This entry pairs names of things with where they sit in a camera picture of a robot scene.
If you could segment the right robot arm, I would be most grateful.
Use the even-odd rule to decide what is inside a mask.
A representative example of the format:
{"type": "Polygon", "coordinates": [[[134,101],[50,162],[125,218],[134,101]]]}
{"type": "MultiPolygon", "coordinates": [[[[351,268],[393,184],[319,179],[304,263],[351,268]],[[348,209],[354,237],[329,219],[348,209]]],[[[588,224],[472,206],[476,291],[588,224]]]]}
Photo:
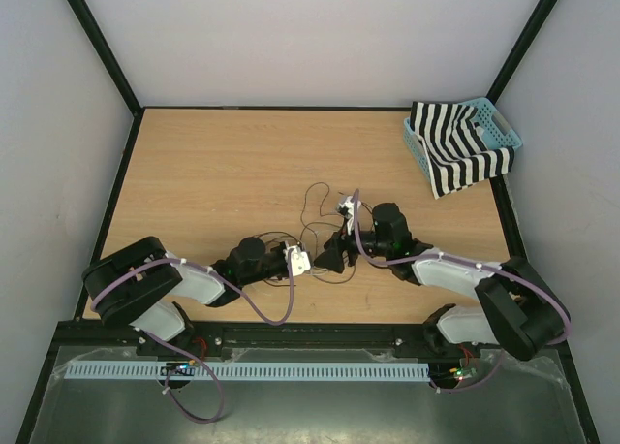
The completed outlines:
{"type": "Polygon", "coordinates": [[[360,228],[352,198],[345,198],[338,212],[343,224],[316,258],[318,268],[341,273],[364,258],[401,281],[478,302],[475,307],[448,303],[429,316],[423,343],[431,354],[444,356],[456,344],[481,343],[529,361],[543,347],[567,338],[568,310],[526,259],[480,262],[447,254],[414,238],[395,203],[373,207],[368,231],[360,228]]]}

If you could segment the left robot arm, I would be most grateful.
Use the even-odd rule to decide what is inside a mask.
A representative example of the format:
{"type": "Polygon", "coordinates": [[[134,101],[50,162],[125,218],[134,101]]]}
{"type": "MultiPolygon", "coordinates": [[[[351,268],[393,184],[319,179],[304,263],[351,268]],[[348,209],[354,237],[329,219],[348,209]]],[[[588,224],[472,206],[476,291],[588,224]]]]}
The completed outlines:
{"type": "Polygon", "coordinates": [[[260,238],[244,238],[224,260],[202,266],[175,256],[158,238],[143,238],[91,264],[82,273],[90,309],[107,328],[131,326],[159,337],[175,355],[192,346],[193,330],[181,307],[167,297],[182,297],[208,307],[223,307],[243,289],[267,279],[295,279],[311,269],[311,258],[299,242],[280,242],[269,249],[260,238]]]}

